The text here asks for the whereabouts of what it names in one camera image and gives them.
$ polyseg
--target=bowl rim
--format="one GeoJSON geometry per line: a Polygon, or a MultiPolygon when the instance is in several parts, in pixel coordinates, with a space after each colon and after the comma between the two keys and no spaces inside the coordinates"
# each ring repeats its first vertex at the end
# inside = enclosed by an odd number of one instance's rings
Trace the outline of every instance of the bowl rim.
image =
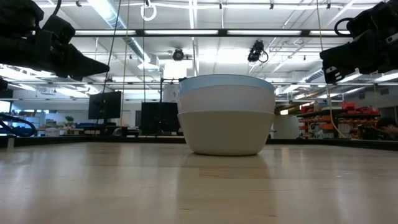
{"type": "Polygon", "coordinates": [[[198,88],[203,88],[203,87],[210,87],[210,86],[221,86],[223,85],[221,84],[212,84],[212,85],[205,85],[203,83],[200,83],[198,81],[195,82],[195,80],[197,79],[201,79],[201,78],[220,78],[220,77],[235,77],[235,78],[245,78],[248,80],[255,80],[255,82],[258,82],[258,85],[241,85],[241,86],[251,86],[251,87],[258,87],[258,88],[262,88],[264,90],[268,90],[270,92],[275,92],[275,87],[273,86],[273,84],[257,78],[257,77],[250,77],[247,75],[231,75],[231,74],[209,74],[209,75],[198,75],[196,77],[190,77],[188,79],[182,80],[179,84],[178,84],[178,92],[180,93],[180,95],[187,93],[189,91],[192,90],[196,90],[198,88]],[[193,86],[193,88],[187,88],[187,85],[191,85],[193,86]]]}

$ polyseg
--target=security camera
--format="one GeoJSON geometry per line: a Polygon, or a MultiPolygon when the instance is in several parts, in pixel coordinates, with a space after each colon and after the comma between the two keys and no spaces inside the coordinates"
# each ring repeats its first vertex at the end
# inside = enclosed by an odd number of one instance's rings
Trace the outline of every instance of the security camera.
{"type": "Polygon", "coordinates": [[[182,52],[182,49],[175,49],[173,54],[173,60],[182,61],[183,59],[184,59],[184,52],[182,52]]]}

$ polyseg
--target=ceiling light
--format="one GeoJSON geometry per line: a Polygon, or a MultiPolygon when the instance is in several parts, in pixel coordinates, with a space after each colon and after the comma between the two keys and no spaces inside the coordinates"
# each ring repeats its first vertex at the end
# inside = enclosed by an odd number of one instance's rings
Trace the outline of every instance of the ceiling light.
{"type": "MultiPolygon", "coordinates": [[[[124,94],[144,94],[144,90],[124,90],[124,94]]],[[[145,94],[159,94],[158,90],[145,90],[145,94]]]]}
{"type": "MultiPolygon", "coordinates": [[[[144,63],[141,63],[141,64],[139,64],[138,66],[137,66],[140,70],[143,70],[144,69],[144,63]]],[[[157,65],[153,65],[153,64],[151,64],[151,63],[145,63],[145,70],[150,70],[150,71],[159,71],[159,66],[157,66],[157,65]]]]}
{"type": "Polygon", "coordinates": [[[384,82],[384,81],[388,81],[388,80],[392,80],[398,78],[398,73],[393,73],[393,74],[389,74],[389,75],[383,75],[380,78],[375,79],[375,82],[384,82]]]}
{"type": "Polygon", "coordinates": [[[304,98],[304,97],[306,97],[306,94],[300,94],[300,95],[295,96],[294,99],[295,100],[299,100],[299,99],[304,98]]]}
{"type": "Polygon", "coordinates": [[[297,89],[298,87],[311,87],[311,85],[290,85],[284,90],[283,94],[290,93],[291,91],[297,89]]]}
{"type": "Polygon", "coordinates": [[[73,96],[73,97],[87,97],[86,94],[80,93],[79,91],[76,90],[70,90],[66,88],[57,88],[57,92],[67,95],[67,96],[73,96]]]}
{"type": "Polygon", "coordinates": [[[306,103],[306,104],[300,105],[300,110],[301,110],[301,108],[302,108],[303,106],[310,106],[310,105],[311,105],[311,103],[306,103]]]}
{"type": "Polygon", "coordinates": [[[136,35],[135,30],[76,30],[75,35],[136,35]]]}
{"type": "Polygon", "coordinates": [[[358,91],[358,90],[361,90],[361,89],[363,89],[363,87],[361,87],[361,88],[355,88],[355,89],[353,89],[353,90],[349,90],[349,91],[345,92],[345,94],[354,93],[354,92],[356,92],[356,91],[358,91]]]}
{"type": "Polygon", "coordinates": [[[148,35],[217,35],[218,30],[145,30],[148,35]]]}
{"type": "Polygon", "coordinates": [[[289,114],[288,110],[280,111],[280,115],[288,115],[288,114],[289,114]]]}
{"type": "MultiPolygon", "coordinates": [[[[334,96],[337,96],[337,95],[339,95],[339,93],[331,93],[330,97],[334,97],[334,96]]],[[[320,95],[320,96],[318,96],[318,98],[326,99],[326,98],[328,98],[328,95],[327,94],[320,95]]]]}
{"type": "Polygon", "coordinates": [[[34,78],[32,75],[24,74],[7,67],[0,68],[0,76],[13,80],[38,80],[38,78],[34,78]]]}
{"type": "Polygon", "coordinates": [[[362,75],[362,74],[355,74],[355,75],[346,77],[346,78],[344,78],[343,80],[338,81],[338,83],[344,83],[344,82],[348,82],[348,81],[354,80],[355,78],[358,78],[358,77],[360,77],[361,75],[362,75]]]}
{"type": "Polygon", "coordinates": [[[300,35],[301,30],[228,30],[228,35],[300,35]]]}
{"type": "Polygon", "coordinates": [[[19,84],[19,85],[8,84],[8,85],[13,87],[23,88],[24,90],[36,91],[35,88],[25,84],[19,84]]]}
{"type": "MultiPolygon", "coordinates": [[[[348,30],[340,30],[342,34],[351,34],[348,30]]],[[[319,35],[319,30],[311,30],[310,35],[319,35]]],[[[334,30],[321,30],[321,35],[335,35],[337,36],[334,30]]]]}

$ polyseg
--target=blue object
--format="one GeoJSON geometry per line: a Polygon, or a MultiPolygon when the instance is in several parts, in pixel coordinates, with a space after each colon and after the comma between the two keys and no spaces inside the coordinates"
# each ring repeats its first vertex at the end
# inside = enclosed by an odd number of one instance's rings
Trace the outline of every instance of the blue object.
{"type": "Polygon", "coordinates": [[[275,88],[271,83],[259,78],[245,75],[199,75],[181,81],[178,86],[178,93],[182,95],[198,88],[219,85],[252,86],[275,92],[275,88]]]}

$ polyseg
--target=white wall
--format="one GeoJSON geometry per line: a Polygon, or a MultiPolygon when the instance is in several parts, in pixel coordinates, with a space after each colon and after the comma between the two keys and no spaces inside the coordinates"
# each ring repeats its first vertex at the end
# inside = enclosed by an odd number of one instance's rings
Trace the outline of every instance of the white wall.
{"type": "Polygon", "coordinates": [[[275,116],[274,139],[295,139],[299,136],[299,119],[296,116],[275,116]]]}

